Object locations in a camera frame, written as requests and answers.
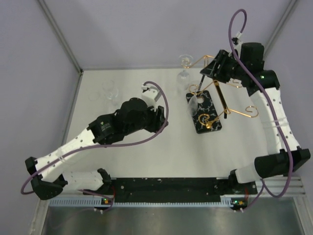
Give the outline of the clear wine glass back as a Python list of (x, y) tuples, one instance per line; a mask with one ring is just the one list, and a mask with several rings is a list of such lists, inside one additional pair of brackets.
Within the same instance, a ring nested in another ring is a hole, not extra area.
[(198, 112), (198, 98), (194, 94), (188, 101), (187, 110), (190, 116), (195, 116)]

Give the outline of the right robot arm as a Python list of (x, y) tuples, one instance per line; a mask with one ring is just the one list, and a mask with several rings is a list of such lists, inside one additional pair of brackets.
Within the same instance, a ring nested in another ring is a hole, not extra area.
[(293, 136), (286, 117), (280, 92), (280, 83), (273, 70), (264, 69), (264, 46), (261, 43), (243, 43), (240, 60), (256, 78), (253, 81), (232, 53), (221, 49), (213, 61), (201, 70), (221, 83), (231, 79), (241, 82), (248, 96), (256, 105), (258, 116), (266, 136), (267, 155), (255, 158), (248, 166), (230, 173), (228, 188), (232, 193), (241, 193), (246, 183), (278, 175), (288, 175), (289, 157), (292, 156), (293, 172), (296, 172), (311, 157), (308, 149), (301, 148)]

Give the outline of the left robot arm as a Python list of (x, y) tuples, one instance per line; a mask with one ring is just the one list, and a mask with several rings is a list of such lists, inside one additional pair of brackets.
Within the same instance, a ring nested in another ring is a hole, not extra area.
[(30, 177), (32, 193), (41, 200), (52, 199), (62, 192), (80, 191), (102, 196), (110, 191), (112, 180), (102, 169), (73, 172), (69, 167), (87, 155), (87, 151), (102, 147), (122, 147), (125, 136), (140, 130), (159, 135), (168, 125), (169, 107), (148, 106), (140, 98), (125, 101), (112, 114), (99, 116), (74, 139), (40, 158), (29, 157), (25, 165)]

